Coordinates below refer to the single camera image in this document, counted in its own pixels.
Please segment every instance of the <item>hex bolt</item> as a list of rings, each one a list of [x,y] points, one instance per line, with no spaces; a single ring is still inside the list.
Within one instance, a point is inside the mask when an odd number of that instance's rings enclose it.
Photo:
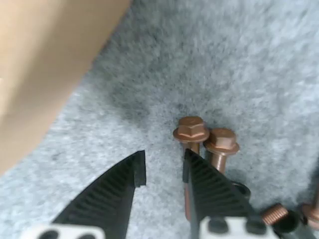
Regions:
[[[265,224],[273,225],[288,215],[288,210],[280,203],[273,205],[262,213]]]
[[[300,214],[288,210],[288,214],[272,225],[275,233],[282,239],[316,239],[314,233],[304,225]]]
[[[184,150],[190,148],[199,154],[199,143],[208,139],[209,130],[205,128],[201,117],[187,116],[179,120],[173,136],[183,144]]]
[[[319,231],[319,185],[313,204],[303,204],[302,212],[308,221],[308,225]]]
[[[204,146],[212,153],[211,164],[221,173],[225,173],[227,156],[239,150],[235,133],[227,128],[213,128]]]

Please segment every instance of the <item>ridged surface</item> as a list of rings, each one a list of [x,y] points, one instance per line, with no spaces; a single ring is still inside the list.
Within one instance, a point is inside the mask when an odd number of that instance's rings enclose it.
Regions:
[[[192,196],[196,214],[201,220],[205,216],[247,217],[256,214],[247,200],[232,183],[209,162],[188,150]]]
[[[288,210],[280,203],[277,203],[271,208],[267,209],[263,213],[262,218],[264,223],[266,223],[267,225],[273,225],[274,223],[278,222],[287,215]]]
[[[145,183],[145,153],[138,151],[90,184],[53,222],[97,226],[107,237],[123,239],[135,187]]]

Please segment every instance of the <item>white plastic part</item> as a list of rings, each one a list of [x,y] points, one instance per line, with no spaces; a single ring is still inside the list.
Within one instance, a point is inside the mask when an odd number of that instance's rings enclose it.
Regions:
[[[92,235],[94,239],[106,239],[101,228],[68,224],[36,225],[24,231],[20,239],[40,239],[47,231],[56,231],[57,239],[79,239],[84,235]]]
[[[225,220],[229,231],[225,234],[215,234],[208,229],[210,217],[204,218],[199,225],[199,239],[278,239],[269,226],[264,235],[253,235],[246,231],[246,218],[226,217]]]

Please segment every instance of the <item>copper bolt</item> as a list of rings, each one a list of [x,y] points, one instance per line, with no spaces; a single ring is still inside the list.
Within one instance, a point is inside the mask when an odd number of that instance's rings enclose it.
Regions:
[[[212,153],[211,164],[221,173],[225,173],[227,156],[239,150],[235,133],[227,128],[213,128],[204,146]]]
[[[302,212],[307,218],[308,225],[314,230],[319,231],[319,185],[313,204],[303,204]]]
[[[287,215],[288,215],[288,210],[280,203],[277,203],[273,205],[272,207],[270,207],[269,209],[267,209],[262,214],[262,218],[265,224],[273,225]]]
[[[250,189],[242,183],[235,182],[235,181],[231,181],[231,182],[235,186],[235,188],[237,188],[237,190],[244,196],[244,198],[249,201],[251,196]]]
[[[184,149],[190,148],[199,154],[199,143],[208,139],[209,130],[205,128],[201,117],[187,116],[179,120],[173,135],[183,144]]]

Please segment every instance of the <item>hex head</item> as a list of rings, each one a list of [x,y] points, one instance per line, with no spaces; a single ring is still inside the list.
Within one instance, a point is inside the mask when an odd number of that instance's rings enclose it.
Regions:
[[[239,150],[235,133],[227,128],[213,128],[204,145],[208,151],[222,155],[235,154]]]
[[[302,212],[308,221],[308,225],[314,230],[319,231],[319,210],[316,210],[309,204],[304,204]]]
[[[201,117],[188,116],[179,120],[173,135],[181,142],[203,142],[208,139],[209,130],[205,128]]]

